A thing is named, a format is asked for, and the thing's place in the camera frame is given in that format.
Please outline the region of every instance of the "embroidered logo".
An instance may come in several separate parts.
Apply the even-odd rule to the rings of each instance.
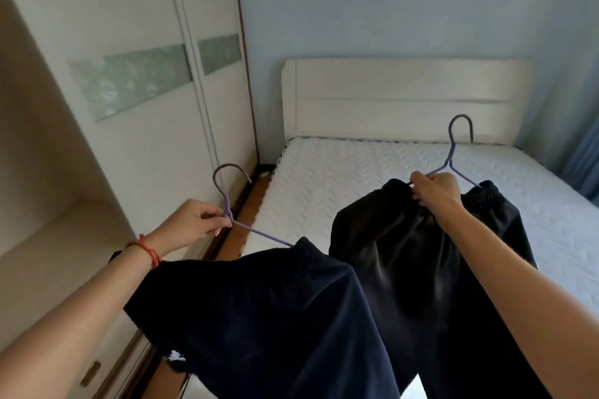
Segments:
[[[171,350],[171,354],[168,356],[169,361],[185,361],[185,357],[176,350]]]

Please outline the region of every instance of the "hand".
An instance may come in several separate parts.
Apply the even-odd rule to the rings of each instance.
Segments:
[[[458,181],[453,174],[441,172],[425,176],[422,172],[413,172],[410,180],[414,184],[412,198],[428,208],[439,224],[447,214],[463,209]]]
[[[210,234],[217,236],[223,227],[231,227],[229,218],[216,205],[187,199],[144,241],[160,257],[188,246]]]

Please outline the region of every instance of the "forearm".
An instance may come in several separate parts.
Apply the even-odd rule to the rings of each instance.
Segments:
[[[599,397],[599,323],[462,207],[440,224],[555,398]]]
[[[145,251],[127,249],[23,333],[0,353],[0,397],[64,398],[81,366],[151,267]]]

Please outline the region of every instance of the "purple clothes hanger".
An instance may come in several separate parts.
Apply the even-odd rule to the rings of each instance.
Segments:
[[[447,159],[445,160],[445,162],[443,163],[443,165],[440,168],[435,169],[432,172],[429,172],[428,174],[426,174],[426,176],[428,177],[431,174],[435,174],[435,173],[445,169],[449,165],[449,168],[451,170],[453,170],[456,174],[458,174],[460,177],[462,177],[465,180],[468,180],[468,182],[472,183],[477,188],[480,188],[479,184],[474,183],[467,176],[465,176],[459,170],[457,170],[456,168],[453,167],[453,153],[455,152],[455,139],[453,138],[452,129],[453,129],[453,123],[459,118],[465,118],[466,120],[468,120],[468,124],[470,125],[470,142],[475,141],[475,131],[474,131],[474,128],[472,127],[472,119],[469,116],[467,116],[466,114],[456,115],[454,118],[451,119],[451,122],[449,123],[449,141],[451,142],[451,147],[449,148],[449,154],[447,156]]]
[[[212,174],[212,181],[214,182],[214,186],[216,186],[216,189],[219,190],[219,192],[225,198],[225,209],[223,210],[223,213],[225,214],[225,216],[227,216],[231,220],[231,222],[233,224],[236,224],[239,227],[243,227],[244,229],[248,229],[248,230],[250,230],[250,231],[252,231],[252,232],[254,232],[254,233],[258,234],[258,235],[261,235],[263,237],[270,238],[271,240],[273,240],[273,241],[275,241],[277,243],[284,244],[285,246],[292,247],[293,244],[291,244],[291,243],[284,242],[284,241],[282,241],[281,239],[279,239],[277,237],[273,237],[272,235],[265,234],[264,232],[260,232],[259,230],[252,229],[251,227],[248,227],[245,224],[242,224],[241,222],[237,222],[237,221],[235,221],[235,219],[233,219],[233,214],[231,213],[231,206],[230,206],[230,202],[229,202],[229,196],[226,194],[225,191],[223,191],[223,189],[219,186],[219,184],[217,183],[217,180],[216,180],[216,174],[218,174],[218,171],[221,170],[224,167],[229,167],[229,166],[233,166],[233,167],[238,168],[243,173],[243,175],[245,176],[245,178],[247,179],[247,181],[251,183],[251,179],[246,174],[246,171],[244,171],[240,166],[238,166],[238,165],[236,165],[236,164],[234,164],[232,162],[228,162],[226,164],[221,164],[219,167],[217,167],[216,169],[214,169],[214,173]]]

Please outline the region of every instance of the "wardrobe door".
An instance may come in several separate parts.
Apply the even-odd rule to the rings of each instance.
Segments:
[[[189,28],[192,66],[197,66],[218,161],[234,162],[251,173],[256,143],[237,0],[176,2]],[[223,171],[223,181],[235,199],[243,177],[231,168]]]
[[[136,233],[219,202],[174,0],[14,1]]]

